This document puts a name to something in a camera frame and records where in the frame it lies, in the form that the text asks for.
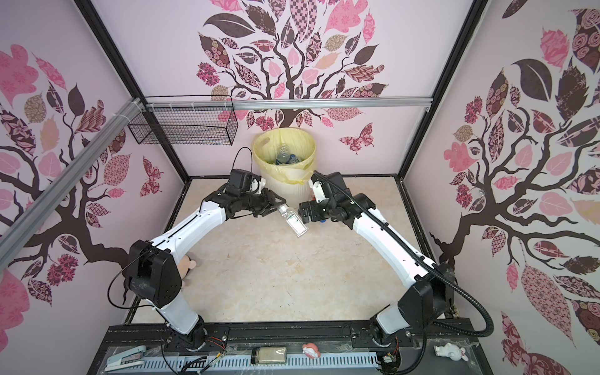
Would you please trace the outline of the large clear purple-tint bottle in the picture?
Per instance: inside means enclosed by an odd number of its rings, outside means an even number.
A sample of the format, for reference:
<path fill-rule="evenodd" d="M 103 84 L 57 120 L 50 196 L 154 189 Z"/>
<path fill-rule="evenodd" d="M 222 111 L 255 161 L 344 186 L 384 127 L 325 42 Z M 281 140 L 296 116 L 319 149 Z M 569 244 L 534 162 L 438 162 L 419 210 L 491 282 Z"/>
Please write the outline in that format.
<path fill-rule="evenodd" d="M 303 223 L 300 216 L 292 208 L 286 204 L 283 204 L 279 206 L 277 210 L 298 238 L 303 236 L 308 231 L 308 228 Z"/>

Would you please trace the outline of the blue label bottle white cap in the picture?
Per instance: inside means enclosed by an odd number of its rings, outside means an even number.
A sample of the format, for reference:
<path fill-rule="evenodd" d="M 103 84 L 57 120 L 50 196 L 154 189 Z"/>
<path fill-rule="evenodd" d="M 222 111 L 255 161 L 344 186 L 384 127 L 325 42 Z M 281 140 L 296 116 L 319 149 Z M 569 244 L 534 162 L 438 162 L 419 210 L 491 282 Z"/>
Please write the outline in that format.
<path fill-rule="evenodd" d="M 302 160 L 292 153 L 286 144 L 281 144 L 277 150 L 275 163 L 277 165 L 293 165 L 300 163 Z"/>

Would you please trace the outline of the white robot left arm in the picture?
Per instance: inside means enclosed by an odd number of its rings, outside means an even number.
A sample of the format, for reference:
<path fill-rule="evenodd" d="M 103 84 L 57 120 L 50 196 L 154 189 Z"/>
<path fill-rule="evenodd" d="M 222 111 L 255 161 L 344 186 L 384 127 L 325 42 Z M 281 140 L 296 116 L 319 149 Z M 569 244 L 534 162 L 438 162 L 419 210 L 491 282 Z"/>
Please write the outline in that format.
<path fill-rule="evenodd" d="M 265 217 L 285 204 L 285 198 L 268 189 L 260 176 L 231 170 L 227 183 L 207 195 L 181 223 L 151 241 L 138 240 L 131 245 L 129 264 L 124 269 L 126 288 L 147 301 L 179 335 L 203 335 L 200 315 L 184 298 L 179 264 L 210 231 L 237 213 Z"/>

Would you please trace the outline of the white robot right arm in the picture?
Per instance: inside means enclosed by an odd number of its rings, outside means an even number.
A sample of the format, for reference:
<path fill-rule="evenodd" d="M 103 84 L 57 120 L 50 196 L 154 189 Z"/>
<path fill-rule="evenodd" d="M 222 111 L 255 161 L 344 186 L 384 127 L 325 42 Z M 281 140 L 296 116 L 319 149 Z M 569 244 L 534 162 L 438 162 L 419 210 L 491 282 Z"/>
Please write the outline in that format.
<path fill-rule="evenodd" d="M 364 194 L 352 195 L 340 173 L 315 172 L 310 180 L 314 200 L 299 205 L 304 223 L 343 223 L 364 238 L 392 267 L 406 291 L 396 305 L 371 318 L 371 330 L 381 340 L 405 329 L 423 330 L 450 308 L 454 291 L 438 276 L 448 270 L 414 248 L 384 218 Z"/>

